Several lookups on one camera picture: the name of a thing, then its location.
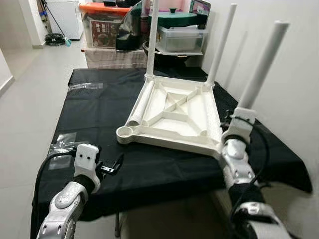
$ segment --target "black tablecloth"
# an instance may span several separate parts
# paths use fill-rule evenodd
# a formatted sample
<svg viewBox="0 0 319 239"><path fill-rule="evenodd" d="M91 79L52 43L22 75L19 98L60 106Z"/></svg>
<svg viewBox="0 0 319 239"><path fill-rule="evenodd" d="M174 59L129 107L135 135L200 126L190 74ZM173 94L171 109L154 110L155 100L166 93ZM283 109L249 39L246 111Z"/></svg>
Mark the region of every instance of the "black tablecloth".
<svg viewBox="0 0 319 239"><path fill-rule="evenodd" d="M116 140L116 129L123 126L144 83L144 69L76 69L69 85L103 83L99 89L80 88L68 92L54 139L61 133L76 132L76 141L88 141L102 147L100 159L105 164L124 153L124 163L115 176L107 176L98 193L91 196L81 220L89 221L116 211L188 197L224 187L217 160L195 153ZM165 69L158 75L204 81L199 68ZM236 101L218 84L214 88L221 120ZM271 159L263 179L280 181L306 192L312 191L302 160L289 150L268 129L257 122L270 143ZM250 162L257 172L265 159L264 146L252 133ZM40 181L40 221L48 213L52 197L72 178L69 168L44 170Z"/></svg>

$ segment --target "gray tile floor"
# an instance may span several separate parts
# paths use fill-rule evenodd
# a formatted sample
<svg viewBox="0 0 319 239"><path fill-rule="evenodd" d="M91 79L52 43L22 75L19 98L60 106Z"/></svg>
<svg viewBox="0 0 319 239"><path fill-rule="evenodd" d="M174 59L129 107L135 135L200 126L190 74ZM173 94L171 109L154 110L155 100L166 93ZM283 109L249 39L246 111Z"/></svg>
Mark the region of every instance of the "gray tile floor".
<svg viewBox="0 0 319 239"><path fill-rule="evenodd" d="M0 98L0 232L27 239L38 168L46 157L74 68L86 68L82 41L45 47ZM207 195L125 214L121 238L225 238ZM114 216L79 222L76 239L114 239Z"/></svg>

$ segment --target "table leg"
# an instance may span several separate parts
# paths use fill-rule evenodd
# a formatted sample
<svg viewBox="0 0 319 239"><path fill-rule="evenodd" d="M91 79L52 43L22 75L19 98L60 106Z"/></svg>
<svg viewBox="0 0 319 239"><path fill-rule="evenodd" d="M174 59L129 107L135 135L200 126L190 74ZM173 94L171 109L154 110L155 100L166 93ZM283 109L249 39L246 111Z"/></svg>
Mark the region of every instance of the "table leg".
<svg viewBox="0 0 319 239"><path fill-rule="evenodd" d="M115 237L121 237L121 228L120 228L120 213L115 213Z"/></svg>

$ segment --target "white refrigerator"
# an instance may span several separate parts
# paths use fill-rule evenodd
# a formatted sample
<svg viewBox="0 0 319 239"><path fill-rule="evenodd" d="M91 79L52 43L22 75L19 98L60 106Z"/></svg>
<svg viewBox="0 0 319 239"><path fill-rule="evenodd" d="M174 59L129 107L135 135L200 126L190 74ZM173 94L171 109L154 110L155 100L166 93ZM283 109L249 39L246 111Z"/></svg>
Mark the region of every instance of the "white refrigerator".
<svg viewBox="0 0 319 239"><path fill-rule="evenodd" d="M79 3L82 0L47 0L48 8L66 37L79 40L83 33L83 24ZM61 33L52 15L47 11L52 33Z"/></svg>

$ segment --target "orange lid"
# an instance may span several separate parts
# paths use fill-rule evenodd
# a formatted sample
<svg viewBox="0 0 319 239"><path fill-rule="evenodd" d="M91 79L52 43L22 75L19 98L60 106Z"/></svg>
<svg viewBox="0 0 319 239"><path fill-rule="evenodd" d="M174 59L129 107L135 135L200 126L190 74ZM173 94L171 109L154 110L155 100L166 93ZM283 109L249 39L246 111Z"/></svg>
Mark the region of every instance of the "orange lid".
<svg viewBox="0 0 319 239"><path fill-rule="evenodd" d="M130 10L129 7L104 6L101 2L87 2L79 4L79 8L83 11L94 13L96 11L112 12L119 15L126 15Z"/></svg>

